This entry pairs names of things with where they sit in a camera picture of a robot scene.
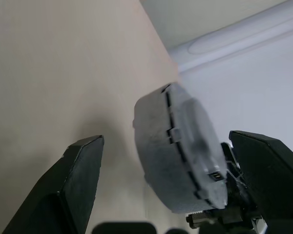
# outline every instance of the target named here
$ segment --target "metal mechanism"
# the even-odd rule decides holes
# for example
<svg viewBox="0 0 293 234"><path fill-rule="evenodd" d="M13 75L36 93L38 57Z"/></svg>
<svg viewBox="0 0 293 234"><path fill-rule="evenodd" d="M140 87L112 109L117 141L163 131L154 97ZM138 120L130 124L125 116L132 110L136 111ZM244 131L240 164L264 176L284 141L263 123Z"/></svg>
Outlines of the metal mechanism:
<svg viewBox="0 0 293 234"><path fill-rule="evenodd" d="M293 234L293 152L280 140L231 131L229 139L266 233Z"/></svg>
<svg viewBox="0 0 293 234"><path fill-rule="evenodd" d="M202 211L187 216L191 228L199 228L206 222L219 223L230 234L241 232L256 233L256 222L261 219L257 206L248 193L238 163L231 147L227 143L221 144L228 166L227 189L228 204L225 209Z"/></svg>

